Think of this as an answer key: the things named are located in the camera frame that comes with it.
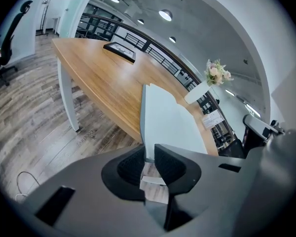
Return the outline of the black office chair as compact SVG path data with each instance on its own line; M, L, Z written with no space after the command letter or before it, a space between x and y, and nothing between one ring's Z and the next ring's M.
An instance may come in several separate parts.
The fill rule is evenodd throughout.
M21 19L23 18L23 16L29 11L32 2L33 2L32 0L28 0L21 5L20 13L18 13L14 17L0 48L1 49L0 80L4 82L5 86L9 86L10 83L3 77L3 74L10 70L14 70L15 72L18 72L18 68L16 66L5 67L5 65L8 64L12 56L11 43L14 38L14 31L18 26L19 22L21 21Z
M263 145L263 139L253 130L246 127L243 141L234 140L229 146L219 152L219 156L245 159L249 151Z

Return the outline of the white table leg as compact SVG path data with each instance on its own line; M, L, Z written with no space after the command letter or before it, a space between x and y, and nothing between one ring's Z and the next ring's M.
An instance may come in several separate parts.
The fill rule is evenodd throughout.
M77 132L79 131L79 125L74 110L71 77L59 58L57 59L57 70L63 105L72 129Z

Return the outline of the thin metal floor stand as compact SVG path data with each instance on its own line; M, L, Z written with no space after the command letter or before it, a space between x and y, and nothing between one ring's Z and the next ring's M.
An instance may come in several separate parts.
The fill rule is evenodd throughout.
M46 23L46 14L47 14L47 10L49 7L49 2L50 2L49 0L45 0L42 4L43 5L43 12L42 12L39 30L36 31L36 36L47 35L45 23Z

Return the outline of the black deer picture frame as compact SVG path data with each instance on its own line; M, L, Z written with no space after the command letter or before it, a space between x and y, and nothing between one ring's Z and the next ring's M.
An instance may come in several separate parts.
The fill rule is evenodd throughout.
M134 63L136 60L136 53L127 47L117 43L117 42L110 42L103 46L103 49L106 49L118 56L128 60L131 63Z

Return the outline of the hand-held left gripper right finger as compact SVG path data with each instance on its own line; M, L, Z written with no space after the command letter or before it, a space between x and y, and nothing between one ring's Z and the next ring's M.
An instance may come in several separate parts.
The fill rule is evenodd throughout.
M178 206L175 196L189 193L199 181L202 171L194 161L160 144L154 146L154 154L155 166L169 192L164 223L164 229L169 232L194 218Z

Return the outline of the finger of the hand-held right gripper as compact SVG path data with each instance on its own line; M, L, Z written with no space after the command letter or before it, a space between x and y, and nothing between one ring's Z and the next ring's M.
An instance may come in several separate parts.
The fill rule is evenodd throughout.
M275 128L252 115L245 115L243 117L243 124L263 140L268 140L272 135L279 135Z

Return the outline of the white vase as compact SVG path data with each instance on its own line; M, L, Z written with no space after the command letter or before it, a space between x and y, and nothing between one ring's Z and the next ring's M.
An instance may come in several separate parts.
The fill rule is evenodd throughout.
M192 104L196 102L199 98L201 98L204 94L208 92L211 87L208 85L206 81L201 82L194 89L192 89L185 97L184 100L188 104Z

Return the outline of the light blue mat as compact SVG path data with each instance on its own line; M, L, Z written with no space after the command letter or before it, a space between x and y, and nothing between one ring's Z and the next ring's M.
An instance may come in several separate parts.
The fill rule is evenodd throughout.
M154 162L155 144L208 153L192 114L170 92L152 83L143 85L140 133L148 162Z

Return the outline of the group of black wall items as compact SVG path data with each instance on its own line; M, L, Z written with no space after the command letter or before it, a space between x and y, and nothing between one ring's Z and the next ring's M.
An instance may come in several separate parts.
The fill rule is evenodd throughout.
M180 70L177 74L177 79L183 84L185 87L188 87L193 83L193 78L189 76L184 70Z

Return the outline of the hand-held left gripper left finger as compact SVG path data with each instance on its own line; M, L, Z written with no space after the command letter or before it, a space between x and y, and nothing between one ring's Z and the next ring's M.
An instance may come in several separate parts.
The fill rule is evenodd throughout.
M145 147L138 146L106 163L101 172L102 181L118 198L144 202L145 192L140 189L144 166Z

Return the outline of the pink flower bouquet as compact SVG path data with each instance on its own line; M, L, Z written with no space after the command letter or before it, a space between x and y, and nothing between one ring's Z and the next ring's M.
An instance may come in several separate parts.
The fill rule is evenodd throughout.
M233 81L234 78L231 76L231 73L225 70L226 65L222 65L220 59L211 61L208 59L206 63L206 70L204 71L206 76L206 83L209 86L212 85L221 85L225 81Z

